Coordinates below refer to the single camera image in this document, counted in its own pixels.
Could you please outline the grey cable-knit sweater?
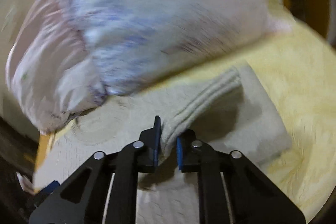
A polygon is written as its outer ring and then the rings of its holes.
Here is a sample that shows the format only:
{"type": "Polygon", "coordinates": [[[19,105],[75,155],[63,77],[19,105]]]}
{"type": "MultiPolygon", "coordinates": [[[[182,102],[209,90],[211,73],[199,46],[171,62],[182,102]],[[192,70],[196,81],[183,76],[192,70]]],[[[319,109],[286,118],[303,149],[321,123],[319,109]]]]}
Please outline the grey cable-knit sweater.
{"type": "Polygon", "coordinates": [[[161,118],[162,139],[184,129],[215,150],[238,150],[257,166],[291,147],[291,137],[252,68],[244,65],[213,79],[179,81],[106,103],[62,131],[34,174],[34,186],[64,182],[96,151],[120,151],[161,118]]]}

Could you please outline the pink floral pillow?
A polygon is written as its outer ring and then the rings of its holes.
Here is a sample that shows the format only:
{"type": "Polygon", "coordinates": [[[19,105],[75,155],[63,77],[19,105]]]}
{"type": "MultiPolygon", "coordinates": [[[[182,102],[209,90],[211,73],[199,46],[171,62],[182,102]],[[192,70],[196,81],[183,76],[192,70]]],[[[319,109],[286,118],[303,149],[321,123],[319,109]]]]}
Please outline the pink floral pillow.
{"type": "Polygon", "coordinates": [[[43,134],[102,105],[107,92],[79,32],[57,0],[35,0],[6,62],[6,84],[43,134]]]}

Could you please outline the yellow patterned bed sheet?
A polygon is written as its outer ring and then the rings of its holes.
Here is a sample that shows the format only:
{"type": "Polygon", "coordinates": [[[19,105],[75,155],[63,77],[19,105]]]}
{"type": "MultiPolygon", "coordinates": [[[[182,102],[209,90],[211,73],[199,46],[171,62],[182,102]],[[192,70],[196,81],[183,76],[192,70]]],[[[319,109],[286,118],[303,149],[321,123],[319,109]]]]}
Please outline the yellow patterned bed sheet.
{"type": "Polygon", "coordinates": [[[41,189],[64,181],[94,149],[112,151],[137,129],[108,135],[110,114],[118,105],[134,115],[159,114],[154,97],[217,77],[231,66],[248,64],[277,109],[292,146],[262,164],[266,175],[302,210],[308,223],[335,223],[335,50],[283,5],[269,2],[270,13],[290,25],[235,53],[179,73],[136,96],[110,97],[64,129],[41,136],[33,183],[41,189]],[[135,100],[149,110],[134,109],[135,100]]]}

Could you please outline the floral pillow with tree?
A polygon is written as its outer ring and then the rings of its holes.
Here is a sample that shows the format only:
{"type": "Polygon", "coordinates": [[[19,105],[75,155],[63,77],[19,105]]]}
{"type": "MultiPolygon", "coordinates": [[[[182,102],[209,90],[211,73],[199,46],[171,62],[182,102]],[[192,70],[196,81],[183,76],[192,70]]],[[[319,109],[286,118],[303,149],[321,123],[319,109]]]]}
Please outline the floral pillow with tree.
{"type": "Polygon", "coordinates": [[[290,25],[268,0],[57,0],[110,95],[156,80],[290,25]]]}

